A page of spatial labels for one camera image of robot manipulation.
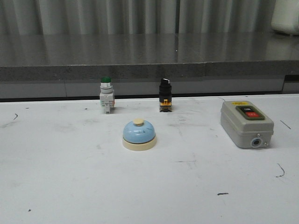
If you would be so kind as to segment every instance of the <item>white container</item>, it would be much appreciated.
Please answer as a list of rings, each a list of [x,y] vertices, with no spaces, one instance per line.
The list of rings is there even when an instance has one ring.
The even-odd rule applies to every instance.
[[[299,35],[299,0],[276,0],[272,29],[289,35]]]

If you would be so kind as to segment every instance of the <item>gray curtain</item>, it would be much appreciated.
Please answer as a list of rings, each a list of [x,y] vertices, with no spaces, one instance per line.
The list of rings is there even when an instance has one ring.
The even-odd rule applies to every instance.
[[[0,0],[0,34],[270,31],[275,0]]]

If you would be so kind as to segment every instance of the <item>green push button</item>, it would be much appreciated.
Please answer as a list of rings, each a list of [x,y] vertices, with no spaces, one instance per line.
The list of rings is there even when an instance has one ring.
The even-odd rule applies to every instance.
[[[101,78],[101,83],[110,83],[111,82],[111,78],[110,77],[103,77]]]

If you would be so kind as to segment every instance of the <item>beige bell base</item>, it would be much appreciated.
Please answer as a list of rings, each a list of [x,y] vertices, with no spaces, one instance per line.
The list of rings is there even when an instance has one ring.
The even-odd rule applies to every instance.
[[[153,148],[156,143],[157,143],[157,138],[156,137],[154,137],[151,141],[148,141],[148,142],[145,142],[145,143],[140,143],[140,144],[130,143],[130,142],[124,140],[124,138],[122,138],[123,146],[126,147],[127,149],[130,149],[130,150],[133,150],[133,151],[148,150],[150,148]]]

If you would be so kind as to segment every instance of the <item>light blue bell dome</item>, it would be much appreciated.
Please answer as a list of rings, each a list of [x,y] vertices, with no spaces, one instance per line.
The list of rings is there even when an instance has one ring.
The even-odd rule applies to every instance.
[[[151,141],[155,135],[153,125],[143,119],[134,119],[127,123],[123,129],[124,140],[135,144]]]

